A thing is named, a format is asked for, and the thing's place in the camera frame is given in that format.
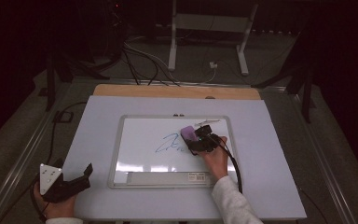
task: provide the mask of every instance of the whiteboard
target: whiteboard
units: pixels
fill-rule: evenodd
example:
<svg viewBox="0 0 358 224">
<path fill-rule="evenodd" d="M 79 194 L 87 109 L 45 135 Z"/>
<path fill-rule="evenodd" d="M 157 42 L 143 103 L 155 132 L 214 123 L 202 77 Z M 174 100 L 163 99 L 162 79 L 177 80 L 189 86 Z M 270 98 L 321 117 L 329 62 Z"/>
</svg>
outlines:
<svg viewBox="0 0 358 224">
<path fill-rule="evenodd" d="M 213 133 L 227 137 L 227 148 L 236 157 L 231 125 L 225 116 L 173 117 L 122 116 L 118 125 L 108 186 L 122 188 L 212 187 L 202 157 L 194 156 L 180 135 L 181 129 L 210 125 Z M 228 174 L 237 182 L 228 161 Z"/>
</svg>

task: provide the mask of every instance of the floor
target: floor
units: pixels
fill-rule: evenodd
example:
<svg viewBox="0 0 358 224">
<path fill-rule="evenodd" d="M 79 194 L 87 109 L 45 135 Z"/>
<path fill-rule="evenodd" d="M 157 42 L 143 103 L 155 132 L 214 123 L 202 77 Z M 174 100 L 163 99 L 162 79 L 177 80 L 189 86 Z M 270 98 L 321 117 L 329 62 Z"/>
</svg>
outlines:
<svg viewBox="0 0 358 224">
<path fill-rule="evenodd" d="M 240 36 L 230 36 L 220 41 L 209 39 L 209 43 L 200 43 L 199 38 L 181 39 L 177 50 L 176 70 L 171 73 L 165 70 L 166 75 L 159 72 L 153 84 L 173 85 L 170 80 L 175 80 L 179 85 L 248 87 L 277 75 L 296 41 L 290 35 L 251 35 L 245 49 L 250 74 L 244 77 L 240 74 L 235 52 L 235 44 L 239 39 Z M 167 36 L 160 36 L 155 40 L 132 36 L 125 46 L 129 49 L 128 55 L 133 68 L 139 72 L 136 76 L 143 76 L 141 84 L 149 82 L 155 75 L 156 68 L 149 59 L 134 55 L 131 49 L 146 52 L 149 57 L 160 58 L 165 63 L 168 61 L 170 39 Z M 217 63 L 217 68 L 210 68 L 210 62 Z M 76 77 L 72 83 L 58 84 L 57 103 L 52 108 L 53 112 L 87 101 L 99 83 L 135 84 L 128 59 L 124 55 L 121 61 L 101 72 L 110 77 L 110 80 L 96 80 L 76 70 L 74 74 Z M 301 95 L 287 95 L 284 92 L 288 81 L 289 79 L 284 79 L 260 90 L 260 95 L 270 111 L 308 217 L 298 221 L 265 220 L 265 223 L 358 223 L 358 163 L 345 136 L 316 86 L 312 87 L 311 124 L 305 123 L 298 113 L 298 99 Z M 38 172 L 38 165 L 48 157 L 53 132 L 55 138 L 52 159 L 65 158 L 84 110 L 84 105 L 71 107 L 70 111 L 74 113 L 72 122 L 59 124 L 53 129 L 53 113 L 45 112 L 47 99 L 38 96 L 41 88 L 46 87 L 46 72 L 38 75 L 34 82 L 36 90 L 0 131 L 0 197 L 7 202 L 0 204 L 0 217 L 2 210 L 9 208 L 1 223 L 38 221 L 28 194 L 19 196 Z M 1 190 L 7 174 L 13 171 L 17 158 L 24 156 L 21 153 L 31 147 L 35 150 L 27 155 L 27 164 L 18 171 L 18 178 L 10 183 L 13 190 Z"/>
</svg>

